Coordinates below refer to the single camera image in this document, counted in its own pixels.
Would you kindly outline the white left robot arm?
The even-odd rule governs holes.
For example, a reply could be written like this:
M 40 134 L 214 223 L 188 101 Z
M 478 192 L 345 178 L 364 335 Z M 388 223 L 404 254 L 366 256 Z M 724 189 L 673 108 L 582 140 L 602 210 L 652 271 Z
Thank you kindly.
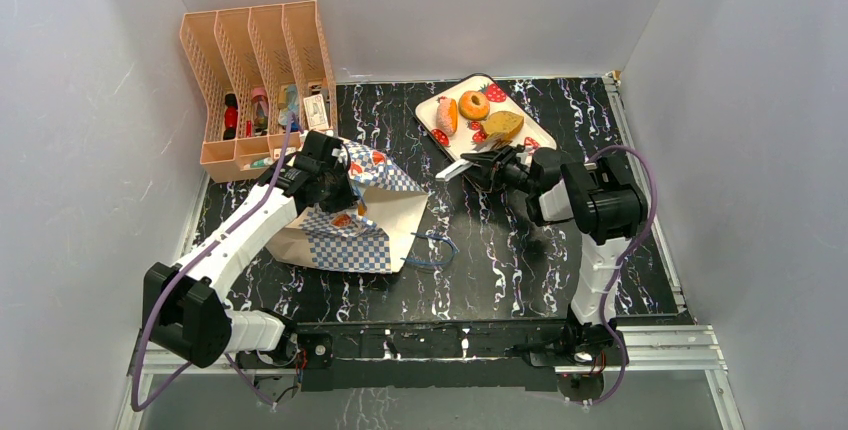
M 343 211 L 357 198 L 342 139 L 306 134 L 299 151 L 253 181 L 248 196 L 197 248 L 176 263 L 155 263 L 143 280 L 142 342 L 206 368 L 225 354 L 259 351 L 275 366 L 294 361 L 299 341 L 287 317 L 232 310 L 232 285 L 274 235 L 309 210 Z

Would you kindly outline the sugared orange fake bread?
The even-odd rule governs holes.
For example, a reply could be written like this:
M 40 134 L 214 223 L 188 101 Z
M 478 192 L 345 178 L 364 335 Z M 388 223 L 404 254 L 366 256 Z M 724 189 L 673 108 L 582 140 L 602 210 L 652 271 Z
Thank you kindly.
M 437 99 L 436 128 L 447 137 L 455 135 L 459 123 L 459 109 L 453 98 L 440 96 Z

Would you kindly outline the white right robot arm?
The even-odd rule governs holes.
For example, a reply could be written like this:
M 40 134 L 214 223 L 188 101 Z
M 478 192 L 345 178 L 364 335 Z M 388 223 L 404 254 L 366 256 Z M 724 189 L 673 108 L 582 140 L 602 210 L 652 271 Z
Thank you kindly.
M 587 364 L 609 347 L 622 347 L 614 293 L 627 254 L 649 230 L 648 198 L 627 166 L 609 156 L 569 162 L 558 151 L 522 145 L 465 153 L 462 172 L 483 191 L 519 190 L 538 226 L 573 223 L 582 238 L 577 289 L 560 335 L 516 346 L 530 357 L 549 353 Z

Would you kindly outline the fake ring donut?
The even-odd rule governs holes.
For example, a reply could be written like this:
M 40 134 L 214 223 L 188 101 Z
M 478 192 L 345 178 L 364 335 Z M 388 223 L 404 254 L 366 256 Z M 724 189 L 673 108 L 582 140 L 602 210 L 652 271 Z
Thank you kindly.
M 482 121 L 490 113 L 490 102 L 480 91 L 466 91 L 459 98 L 458 111 L 467 120 Z

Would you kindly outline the blue checkered paper bag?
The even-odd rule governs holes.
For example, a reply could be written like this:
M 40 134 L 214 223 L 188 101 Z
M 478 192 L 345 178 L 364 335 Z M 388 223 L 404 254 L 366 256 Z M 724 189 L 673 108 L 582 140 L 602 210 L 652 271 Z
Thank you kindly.
M 278 261 L 326 271 L 392 274 L 410 263 L 439 267 L 458 248 L 418 230 L 428 193 L 384 153 L 349 140 L 342 154 L 356 205 L 328 213 L 308 208 L 266 245 Z

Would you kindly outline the fake bread slice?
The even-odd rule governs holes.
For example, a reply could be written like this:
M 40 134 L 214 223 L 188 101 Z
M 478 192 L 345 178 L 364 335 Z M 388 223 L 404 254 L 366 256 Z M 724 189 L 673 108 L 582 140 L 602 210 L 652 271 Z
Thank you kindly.
M 522 114 L 510 111 L 498 111 L 491 113 L 481 123 L 481 130 L 486 135 L 486 140 L 511 140 L 523 128 L 525 117 Z

